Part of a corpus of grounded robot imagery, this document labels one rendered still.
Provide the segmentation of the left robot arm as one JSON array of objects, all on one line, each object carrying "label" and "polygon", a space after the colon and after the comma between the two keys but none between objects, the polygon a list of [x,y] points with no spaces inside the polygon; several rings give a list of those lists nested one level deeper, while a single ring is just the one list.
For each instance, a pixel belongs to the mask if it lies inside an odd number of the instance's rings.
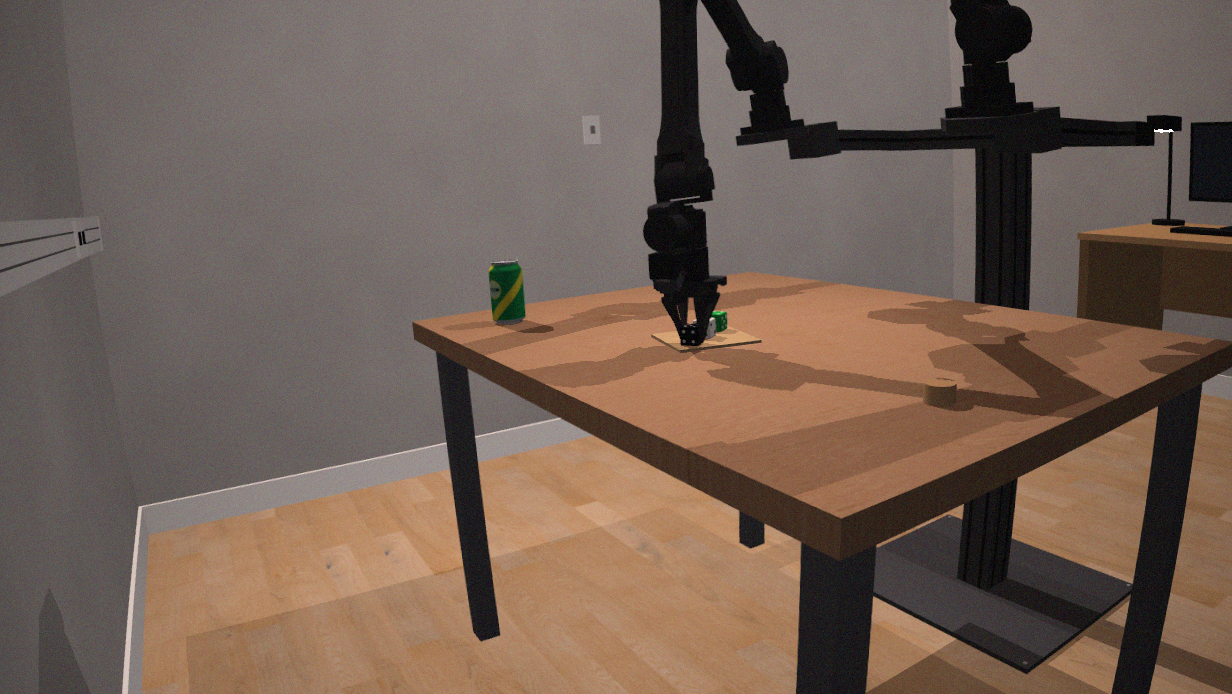
[{"label": "left robot arm", "polygon": [[1034,112],[1032,102],[1016,102],[1015,83],[1008,84],[1008,62],[1002,62],[1031,42],[1032,23],[1027,14],[1007,0],[951,0],[950,10],[956,18],[955,37],[963,51],[965,67],[961,106],[945,108],[946,118]]}]

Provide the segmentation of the black die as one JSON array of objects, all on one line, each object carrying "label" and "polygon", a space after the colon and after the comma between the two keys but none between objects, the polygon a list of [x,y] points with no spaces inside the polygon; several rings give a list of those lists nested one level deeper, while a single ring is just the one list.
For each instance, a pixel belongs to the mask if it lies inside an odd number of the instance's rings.
[{"label": "black die", "polygon": [[680,327],[680,344],[685,346],[699,346],[703,341],[699,339],[697,324],[685,324]]}]

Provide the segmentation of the white die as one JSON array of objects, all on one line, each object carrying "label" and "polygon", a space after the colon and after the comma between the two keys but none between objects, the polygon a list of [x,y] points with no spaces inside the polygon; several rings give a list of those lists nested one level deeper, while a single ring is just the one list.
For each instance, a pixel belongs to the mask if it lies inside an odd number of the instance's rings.
[{"label": "white die", "polygon": [[[692,324],[697,324],[696,319],[692,320]],[[707,330],[707,334],[706,334],[705,339],[710,339],[710,338],[712,338],[715,335],[716,335],[716,320],[715,320],[715,318],[711,318],[710,322],[708,322],[708,330]]]}]

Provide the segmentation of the brown cylinder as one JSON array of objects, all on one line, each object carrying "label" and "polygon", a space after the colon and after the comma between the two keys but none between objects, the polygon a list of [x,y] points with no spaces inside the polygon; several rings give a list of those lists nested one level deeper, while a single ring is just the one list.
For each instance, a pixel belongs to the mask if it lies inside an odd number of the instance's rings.
[{"label": "brown cylinder", "polygon": [[951,378],[926,378],[923,385],[923,403],[947,407],[956,404],[957,382]]}]

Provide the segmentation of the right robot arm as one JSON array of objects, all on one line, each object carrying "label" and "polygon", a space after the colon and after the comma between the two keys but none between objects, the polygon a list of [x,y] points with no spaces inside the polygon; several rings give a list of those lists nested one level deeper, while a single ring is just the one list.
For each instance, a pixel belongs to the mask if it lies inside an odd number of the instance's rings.
[{"label": "right robot arm", "polygon": [[[749,95],[752,128],[740,128],[740,136],[803,127],[804,120],[791,120],[785,102],[788,64],[784,49],[774,39],[764,42],[756,35],[737,0],[701,1],[729,47],[726,65],[736,89],[754,92]],[[708,247],[687,248],[707,243],[706,212],[684,203],[713,201],[715,178],[699,123],[699,0],[659,2],[662,126],[655,157],[657,203],[647,210],[643,235],[655,250],[648,254],[655,291],[674,295],[683,282],[708,279]],[[700,198],[687,198],[695,196]]]}]

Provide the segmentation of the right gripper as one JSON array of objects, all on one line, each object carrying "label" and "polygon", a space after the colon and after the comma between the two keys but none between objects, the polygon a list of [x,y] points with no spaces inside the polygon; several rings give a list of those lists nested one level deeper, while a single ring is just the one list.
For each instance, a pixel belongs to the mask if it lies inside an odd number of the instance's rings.
[{"label": "right gripper", "polygon": [[[678,329],[679,337],[680,337],[680,327],[687,324],[687,298],[694,298],[699,339],[700,341],[705,340],[708,329],[708,320],[719,300],[719,292],[717,292],[718,288],[717,284],[719,286],[727,285],[727,276],[708,276],[708,279],[705,280],[703,282],[683,282],[683,286],[679,292],[675,292],[674,295],[664,295],[664,297],[662,297],[662,304],[664,304],[668,314],[671,317],[671,320],[674,322]],[[707,309],[706,316],[705,316],[705,309]],[[679,320],[679,317],[681,322]]]}]

